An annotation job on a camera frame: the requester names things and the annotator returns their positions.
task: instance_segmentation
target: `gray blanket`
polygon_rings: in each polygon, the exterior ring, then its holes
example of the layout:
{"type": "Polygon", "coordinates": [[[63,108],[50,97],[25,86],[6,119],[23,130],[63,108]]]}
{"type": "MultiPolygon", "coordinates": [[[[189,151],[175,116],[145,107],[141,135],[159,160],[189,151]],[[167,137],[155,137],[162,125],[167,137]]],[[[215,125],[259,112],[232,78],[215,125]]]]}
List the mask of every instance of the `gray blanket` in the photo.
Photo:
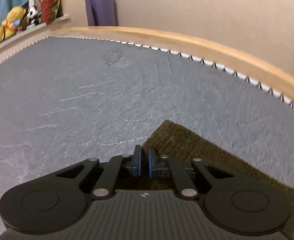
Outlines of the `gray blanket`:
{"type": "Polygon", "coordinates": [[[275,96],[168,52],[47,38],[0,65],[0,197],[89,157],[131,154],[165,119],[294,187],[294,110],[275,96]]]}

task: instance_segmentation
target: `winnie the pooh plush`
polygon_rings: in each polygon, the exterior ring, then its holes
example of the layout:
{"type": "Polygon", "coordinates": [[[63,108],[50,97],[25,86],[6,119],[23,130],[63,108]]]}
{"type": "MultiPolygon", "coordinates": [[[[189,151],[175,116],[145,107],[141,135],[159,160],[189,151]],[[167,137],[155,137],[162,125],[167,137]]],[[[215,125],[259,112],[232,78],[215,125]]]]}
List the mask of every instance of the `winnie the pooh plush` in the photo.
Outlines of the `winnie the pooh plush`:
{"type": "Polygon", "coordinates": [[[17,27],[19,27],[25,13],[26,9],[21,6],[12,8],[0,26],[0,42],[16,33],[17,27]]]}

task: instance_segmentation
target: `white piping edge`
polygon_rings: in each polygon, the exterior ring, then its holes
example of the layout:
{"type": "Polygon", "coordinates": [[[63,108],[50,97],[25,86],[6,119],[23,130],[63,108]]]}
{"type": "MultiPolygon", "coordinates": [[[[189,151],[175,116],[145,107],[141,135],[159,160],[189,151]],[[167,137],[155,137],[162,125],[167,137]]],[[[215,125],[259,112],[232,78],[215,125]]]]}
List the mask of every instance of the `white piping edge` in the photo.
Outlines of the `white piping edge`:
{"type": "Polygon", "coordinates": [[[100,39],[100,38],[89,38],[89,37],[79,37],[79,36],[62,36],[62,35],[53,35],[53,34],[51,34],[51,35],[48,35],[48,36],[46,36],[44,38],[41,38],[41,39],[39,39],[37,41],[34,41],[33,43],[31,43],[31,44],[29,44],[27,46],[24,46],[23,48],[20,48],[19,50],[13,52],[12,54],[10,54],[7,57],[3,58],[0,61],[0,64],[5,62],[6,60],[10,59],[11,57],[16,55],[17,53],[21,52],[23,49],[26,49],[26,48],[34,45],[35,43],[38,43],[39,41],[42,41],[44,39],[51,38],[51,37],[53,37],[53,38],[77,38],[77,39],[90,39],[90,40],[93,39],[93,40],[114,41],[114,42],[117,42],[117,43],[135,45],[137,47],[148,48],[148,49],[153,49],[153,50],[159,50],[159,51],[162,51],[162,52],[175,54],[175,55],[177,55],[179,57],[187,58],[189,60],[200,62],[200,63],[202,63],[202,64],[204,64],[206,66],[211,66],[213,68],[217,68],[217,69],[219,69],[221,71],[224,71],[224,72],[228,73],[229,75],[233,75],[233,76],[236,76],[236,77],[240,78],[243,81],[247,81],[250,84],[252,84],[252,85],[256,86],[257,88],[259,88],[260,90],[265,91],[265,92],[275,96],[276,98],[279,98],[282,102],[286,103],[287,105],[289,105],[294,110],[294,102],[290,98],[288,98],[287,96],[285,96],[282,93],[278,92],[277,90],[274,90],[273,88],[259,82],[258,80],[255,80],[255,79],[250,78],[250,77],[248,77],[246,75],[238,73],[237,71],[235,71],[235,70],[233,70],[231,68],[227,68],[223,64],[216,63],[216,62],[211,62],[211,61],[201,59],[201,58],[196,57],[196,56],[192,56],[192,55],[189,55],[189,54],[181,53],[181,52],[170,50],[170,49],[151,47],[151,46],[148,46],[148,45],[136,44],[136,43],[126,42],[126,41],[115,41],[115,40],[107,40],[107,39],[100,39]]]}

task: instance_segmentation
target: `panda stuffed toy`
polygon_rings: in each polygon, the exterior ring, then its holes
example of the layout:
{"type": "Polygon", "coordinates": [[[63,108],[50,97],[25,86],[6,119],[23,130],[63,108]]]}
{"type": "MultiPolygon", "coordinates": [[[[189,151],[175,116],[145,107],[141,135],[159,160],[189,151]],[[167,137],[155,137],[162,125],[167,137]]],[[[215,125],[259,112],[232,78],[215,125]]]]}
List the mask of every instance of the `panda stuffed toy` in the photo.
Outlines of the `panda stuffed toy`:
{"type": "Polygon", "coordinates": [[[36,26],[42,23],[41,14],[42,13],[38,11],[35,5],[30,7],[27,13],[27,21],[30,24],[28,27],[36,26]]]}

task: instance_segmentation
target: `red pillow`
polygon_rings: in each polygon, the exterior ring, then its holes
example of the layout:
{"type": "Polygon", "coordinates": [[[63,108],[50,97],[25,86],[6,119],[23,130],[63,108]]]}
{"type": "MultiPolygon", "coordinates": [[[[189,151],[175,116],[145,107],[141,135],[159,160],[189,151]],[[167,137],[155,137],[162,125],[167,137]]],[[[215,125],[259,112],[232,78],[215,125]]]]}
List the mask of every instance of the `red pillow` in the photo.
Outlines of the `red pillow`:
{"type": "Polygon", "coordinates": [[[50,24],[56,19],[60,0],[41,0],[42,22],[50,24]]]}

